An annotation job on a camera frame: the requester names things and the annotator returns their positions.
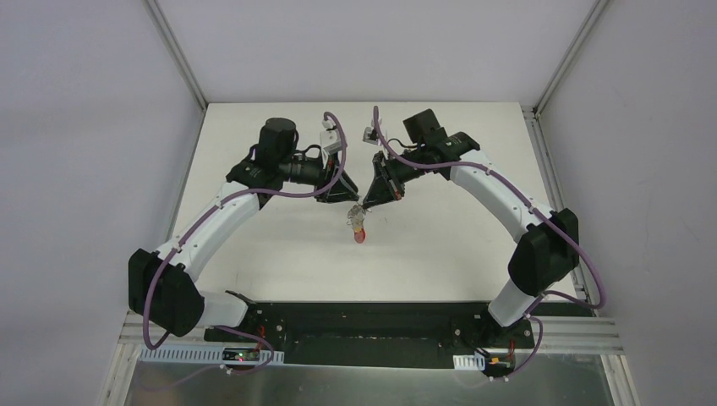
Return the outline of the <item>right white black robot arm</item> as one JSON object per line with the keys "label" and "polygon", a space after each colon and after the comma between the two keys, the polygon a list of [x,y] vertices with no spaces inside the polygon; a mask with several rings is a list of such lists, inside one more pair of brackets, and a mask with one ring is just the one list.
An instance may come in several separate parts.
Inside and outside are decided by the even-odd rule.
{"label": "right white black robot arm", "polygon": [[470,135],[448,135],[435,113],[426,109],[404,120],[412,148],[374,154],[374,177],[362,206],[370,209],[406,194],[406,184],[428,173],[466,190],[507,230],[516,244],[508,262],[508,280],[480,316],[480,336],[499,347],[510,340],[513,325],[546,290],[579,263],[577,216],[555,211],[523,193],[496,170]]}

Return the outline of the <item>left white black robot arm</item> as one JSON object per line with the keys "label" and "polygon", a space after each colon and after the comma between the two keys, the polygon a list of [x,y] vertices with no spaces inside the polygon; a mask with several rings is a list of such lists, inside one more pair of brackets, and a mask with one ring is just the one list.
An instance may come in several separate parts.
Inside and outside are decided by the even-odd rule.
{"label": "left white black robot arm", "polygon": [[358,192],[345,174],[347,137],[338,118],[325,112],[316,157],[298,148],[296,123],[268,118],[259,140],[227,173],[203,211],[182,231],[154,250],[136,250],[129,258],[129,308],[142,317],[147,348],[151,326],[163,339],[183,337],[196,327],[224,326],[238,342],[257,333],[258,320],[239,294],[203,292],[201,273],[228,238],[274,196],[314,198],[323,203],[356,201]]}

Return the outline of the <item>left controller board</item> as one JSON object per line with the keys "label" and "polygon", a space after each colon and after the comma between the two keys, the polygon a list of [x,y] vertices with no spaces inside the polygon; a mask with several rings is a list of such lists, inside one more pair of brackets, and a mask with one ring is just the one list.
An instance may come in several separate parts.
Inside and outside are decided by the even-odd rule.
{"label": "left controller board", "polygon": [[260,361],[261,351],[255,348],[224,348],[222,361],[231,365],[256,364]]}

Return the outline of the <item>controller board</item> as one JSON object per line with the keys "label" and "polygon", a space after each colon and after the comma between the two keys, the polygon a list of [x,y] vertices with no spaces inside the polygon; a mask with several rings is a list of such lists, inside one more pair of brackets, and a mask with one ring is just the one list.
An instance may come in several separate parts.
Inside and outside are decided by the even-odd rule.
{"label": "controller board", "polygon": [[485,355],[483,373],[488,377],[501,378],[515,370],[515,354]]}
{"label": "controller board", "polygon": [[224,348],[222,361],[231,365],[256,364],[260,361],[261,351],[255,348]]}

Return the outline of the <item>right controller board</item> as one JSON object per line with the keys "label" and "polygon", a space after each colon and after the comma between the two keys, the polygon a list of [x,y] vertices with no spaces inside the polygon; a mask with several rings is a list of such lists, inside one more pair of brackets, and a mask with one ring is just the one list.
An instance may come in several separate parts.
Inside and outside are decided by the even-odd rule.
{"label": "right controller board", "polygon": [[488,377],[501,378],[515,370],[515,354],[485,355],[483,373]]}

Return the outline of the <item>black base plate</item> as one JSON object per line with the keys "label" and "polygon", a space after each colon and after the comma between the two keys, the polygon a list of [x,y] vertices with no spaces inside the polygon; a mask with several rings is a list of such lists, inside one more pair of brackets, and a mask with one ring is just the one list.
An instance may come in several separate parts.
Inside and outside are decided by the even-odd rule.
{"label": "black base plate", "polygon": [[235,333],[206,328],[207,342],[265,339],[290,365],[451,369],[456,355],[534,349],[537,321],[488,321],[485,301],[256,302]]}

